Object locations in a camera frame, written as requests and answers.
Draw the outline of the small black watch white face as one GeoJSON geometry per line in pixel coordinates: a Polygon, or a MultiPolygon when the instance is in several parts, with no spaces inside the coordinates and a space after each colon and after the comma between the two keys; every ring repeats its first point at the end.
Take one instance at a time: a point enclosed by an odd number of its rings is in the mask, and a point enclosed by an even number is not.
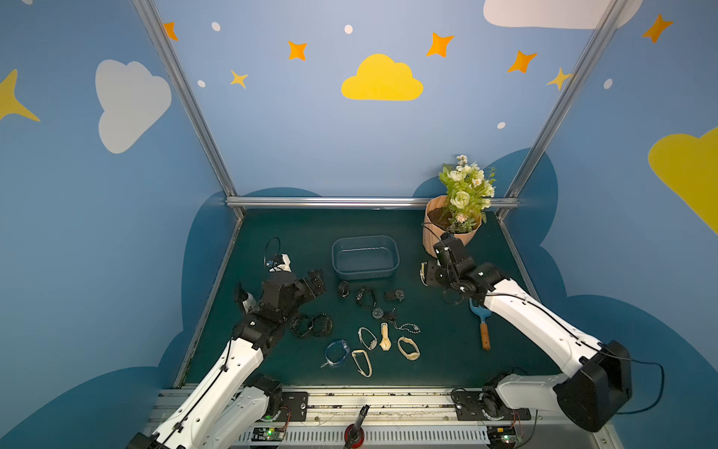
{"type": "Polygon", "coordinates": [[[338,285],[338,297],[346,299],[350,295],[350,285],[347,281],[341,281],[338,285]]]}

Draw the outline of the silver chain bracelet watch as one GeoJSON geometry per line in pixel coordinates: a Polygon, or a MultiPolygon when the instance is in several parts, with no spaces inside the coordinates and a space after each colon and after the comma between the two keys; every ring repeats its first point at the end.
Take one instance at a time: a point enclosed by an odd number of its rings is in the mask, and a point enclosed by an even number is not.
{"type": "Polygon", "coordinates": [[[400,323],[398,323],[398,321],[394,320],[393,325],[396,330],[399,330],[402,332],[407,332],[407,333],[411,333],[411,334],[418,334],[421,332],[420,327],[418,327],[417,325],[415,325],[413,323],[400,324],[400,323]]]}

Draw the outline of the black dial leather strap watch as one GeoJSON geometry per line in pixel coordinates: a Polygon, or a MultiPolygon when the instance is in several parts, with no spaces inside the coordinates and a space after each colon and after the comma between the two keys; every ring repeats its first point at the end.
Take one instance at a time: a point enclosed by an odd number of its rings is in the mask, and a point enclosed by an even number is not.
{"type": "Polygon", "coordinates": [[[393,325],[396,325],[396,318],[398,317],[398,311],[396,308],[392,310],[383,310],[380,307],[375,308],[371,312],[372,317],[375,320],[386,322],[386,323],[392,323],[393,325]]]}

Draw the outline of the cream strap round watch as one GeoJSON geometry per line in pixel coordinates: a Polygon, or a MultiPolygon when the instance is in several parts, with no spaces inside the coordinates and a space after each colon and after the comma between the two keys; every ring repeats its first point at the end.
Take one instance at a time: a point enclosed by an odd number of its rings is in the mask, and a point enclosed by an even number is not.
{"type": "Polygon", "coordinates": [[[396,343],[398,351],[405,359],[415,361],[421,356],[421,351],[417,343],[409,337],[399,337],[396,343]]]}

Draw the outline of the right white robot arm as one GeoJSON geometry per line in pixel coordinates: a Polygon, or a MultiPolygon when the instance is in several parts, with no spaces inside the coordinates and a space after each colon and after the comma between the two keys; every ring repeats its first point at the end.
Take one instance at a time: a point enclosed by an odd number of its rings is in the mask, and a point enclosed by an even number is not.
{"type": "Polygon", "coordinates": [[[426,286],[456,291],[469,304],[502,317],[555,363],[555,375],[495,377],[480,394],[482,414],[499,420],[508,411],[561,413],[582,430],[601,430],[631,399],[630,354],[619,342],[603,344],[547,309],[491,263],[477,264],[465,244],[445,233],[424,263],[426,286]]]}

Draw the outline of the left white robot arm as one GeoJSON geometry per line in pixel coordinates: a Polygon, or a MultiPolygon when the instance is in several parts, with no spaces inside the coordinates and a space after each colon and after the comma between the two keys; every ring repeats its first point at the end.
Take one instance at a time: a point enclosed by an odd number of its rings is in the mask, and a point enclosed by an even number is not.
{"type": "Polygon", "coordinates": [[[271,271],[258,305],[243,315],[221,356],[190,396],[150,436],[136,434],[129,448],[228,448],[256,421],[274,415],[282,385],[267,377],[245,381],[261,366],[303,304],[326,291],[323,271],[302,279],[271,271]]]}

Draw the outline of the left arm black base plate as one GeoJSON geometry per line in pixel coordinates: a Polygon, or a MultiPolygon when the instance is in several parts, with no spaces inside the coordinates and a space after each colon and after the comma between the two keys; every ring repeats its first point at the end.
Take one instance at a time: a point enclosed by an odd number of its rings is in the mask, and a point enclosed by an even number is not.
{"type": "Polygon", "coordinates": [[[265,422],[290,423],[305,422],[309,407],[309,393],[307,391],[284,391],[282,398],[274,397],[269,400],[267,414],[262,418],[265,422]]]}

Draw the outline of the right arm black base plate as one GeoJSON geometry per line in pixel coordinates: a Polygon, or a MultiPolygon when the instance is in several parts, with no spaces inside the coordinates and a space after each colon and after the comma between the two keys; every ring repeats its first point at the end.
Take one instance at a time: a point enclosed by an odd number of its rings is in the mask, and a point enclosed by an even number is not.
{"type": "Polygon", "coordinates": [[[456,388],[450,398],[459,421],[514,421],[530,420],[529,409],[510,409],[495,393],[456,388]]]}

